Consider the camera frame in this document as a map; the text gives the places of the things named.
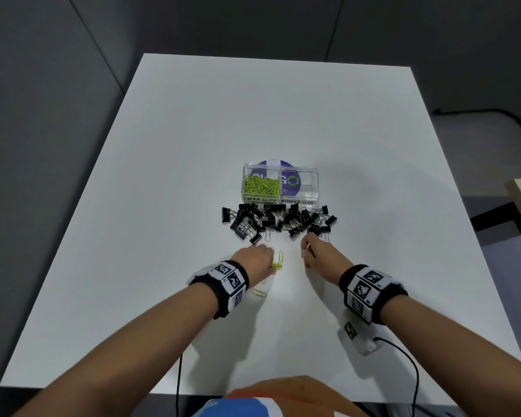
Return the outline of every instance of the container filled with paper clips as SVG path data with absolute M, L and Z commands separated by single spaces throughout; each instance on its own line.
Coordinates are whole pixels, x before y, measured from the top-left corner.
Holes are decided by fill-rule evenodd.
M 241 181 L 243 202 L 299 203 L 312 206 L 318 202 L 318 170 L 245 164 Z

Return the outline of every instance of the gray wall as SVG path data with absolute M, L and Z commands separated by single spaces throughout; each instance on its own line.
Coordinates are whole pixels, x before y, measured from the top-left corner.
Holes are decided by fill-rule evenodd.
M 0 0 L 0 377 L 121 99 L 68 0 Z
M 430 111 L 521 118 L 521 0 L 344 0 L 328 61 L 409 65 Z
M 324 61 L 341 0 L 73 0 L 124 88 L 143 52 Z

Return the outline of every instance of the black metal leg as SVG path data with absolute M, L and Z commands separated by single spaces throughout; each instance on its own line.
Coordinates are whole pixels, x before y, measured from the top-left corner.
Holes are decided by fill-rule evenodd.
M 481 213 L 471 218 L 471 224 L 475 232 L 486 230 L 487 228 L 509 221 L 515 222 L 517 229 L 521 233 L 521 214 L 513 202 L 503 204 L 491 211 Z

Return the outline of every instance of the black wristband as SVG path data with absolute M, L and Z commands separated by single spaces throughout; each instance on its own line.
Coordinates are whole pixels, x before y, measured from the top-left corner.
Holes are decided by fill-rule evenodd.
M 249 277 L 241 264 L 234 260 L 223 261 L 211 269 L 196 273 L 189 285 L 202 282 L 207 285 L 218 300 L 215 319 L 226 317 L 241 301 L 249 288 Z
M 380 319 L 382 307 L 398 295 L 408 295 L 399 282 L 367 265 L 349 268 L 341 276 L 339 287 L 347 308 L 360 315 L 366 323 L 380 325 L 384 325 Z

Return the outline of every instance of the clear plastic container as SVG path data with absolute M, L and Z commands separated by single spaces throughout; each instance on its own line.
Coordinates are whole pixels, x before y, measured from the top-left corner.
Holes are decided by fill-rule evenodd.
M 266 187 L 259 190 L 267 179 Z M 315 205 L 318 202 L 318 170 L 316 168 L 299 168 L 271 166 L 263 164 L 245 164 L 241 181 L 241 199 L 249 203 L 299 203 Z

